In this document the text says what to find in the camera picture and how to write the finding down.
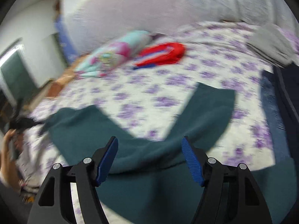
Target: dark green door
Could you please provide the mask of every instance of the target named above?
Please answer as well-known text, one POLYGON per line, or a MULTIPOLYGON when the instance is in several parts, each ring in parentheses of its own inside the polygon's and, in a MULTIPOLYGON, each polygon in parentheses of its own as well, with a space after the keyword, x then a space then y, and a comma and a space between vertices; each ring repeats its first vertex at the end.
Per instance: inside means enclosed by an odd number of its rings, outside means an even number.
POLYGON ((11 94, 16 100, 25 99, 27 101, 37 92, 38 89, 29 76, 17 51, 4 62, 1 66, 1 72, 11 94))

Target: blue gripper pad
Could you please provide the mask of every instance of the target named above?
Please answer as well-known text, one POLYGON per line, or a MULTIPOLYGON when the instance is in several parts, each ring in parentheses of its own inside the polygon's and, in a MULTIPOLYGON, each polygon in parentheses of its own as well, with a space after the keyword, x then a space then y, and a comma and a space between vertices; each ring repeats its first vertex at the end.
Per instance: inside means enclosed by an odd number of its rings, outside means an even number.
POLYGON ((117 138, 114 138, 114 140, 108 147, 107 151, 105 152, 102 161, 98 165, 98 174, 95 180, 99 185, 105 182, 117 151, 118 151, 118 140, 117 138))
POLYGON ((182 140, 182 152, 186 159, 187 165, 191 172, 192 178, 195 182, 199 183, 200 186, 204 184, 204 177, 202 175, 202 166, 197 160, 188 140, 184 137, 182 140))

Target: floral bedsheet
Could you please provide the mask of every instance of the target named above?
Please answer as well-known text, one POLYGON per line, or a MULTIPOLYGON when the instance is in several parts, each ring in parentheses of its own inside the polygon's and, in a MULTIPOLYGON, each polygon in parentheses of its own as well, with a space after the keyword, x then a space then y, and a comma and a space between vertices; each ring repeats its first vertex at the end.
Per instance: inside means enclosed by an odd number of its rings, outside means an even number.
MULTIPOLYGON (((261 70, 271 71, 271 66, 245 46, 258 28, 246 23, 218 22, 184 26, 155 41, 185 44, 186 55, 179 64, 132 70, 132 60, 105 78, 73 81, 58 99, 44 99, 32 116, 44 119, 63 107, 94 104, 135 137, 158 141, 167 136, 199 81, 237 92, 231 122, 208 156, 228 165, 243 162, 250 170, 268 167, 275 160, 261 108, 260 78, 261 70)), ((55 162, 67 163, 48 137, 37 137, 38 130, 39 127, 29 129, 26 137, 42 182, 55 162)), ((78 223, 83 223, 74 186, 72 196, 78 223)), ((104 211, 110 223, 129 223, 106 207, 104 211)))

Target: gray folded garment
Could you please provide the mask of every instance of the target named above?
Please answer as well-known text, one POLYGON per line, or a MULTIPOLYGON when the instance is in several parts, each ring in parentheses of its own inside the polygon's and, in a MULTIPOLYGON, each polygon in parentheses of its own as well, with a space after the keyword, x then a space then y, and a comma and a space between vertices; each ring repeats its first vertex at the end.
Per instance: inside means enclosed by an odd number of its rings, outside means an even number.
POLYGON ((296 54, 276 25, 266 24, 247 41, 247 47, 268 63, 286 67, 292 62, 299 65, 296 54))

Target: blue jeans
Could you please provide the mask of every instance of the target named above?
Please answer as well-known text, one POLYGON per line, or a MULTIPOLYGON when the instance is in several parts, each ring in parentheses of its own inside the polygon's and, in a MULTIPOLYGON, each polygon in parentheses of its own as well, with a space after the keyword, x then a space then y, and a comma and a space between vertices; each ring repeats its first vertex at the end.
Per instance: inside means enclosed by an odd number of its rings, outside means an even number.
POLYGON ((263 71, 262 73, 261 100, 272 137, 275 161, 278 163, 286 157, 290 157, 290 152, 286 139, 285 126, 276 102, 273 74, 267 71, 263 71))

